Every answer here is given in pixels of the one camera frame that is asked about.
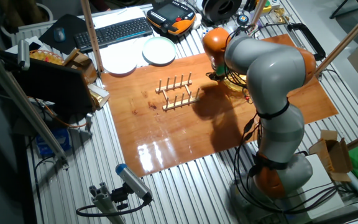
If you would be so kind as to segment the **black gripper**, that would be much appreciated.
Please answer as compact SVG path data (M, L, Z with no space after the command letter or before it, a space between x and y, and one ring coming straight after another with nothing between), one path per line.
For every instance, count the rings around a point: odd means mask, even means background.
M217 81L217 82L221 82L221 81L223 81L225 79L224 75L218 75L216 72L209 72L208 77L211 80Z

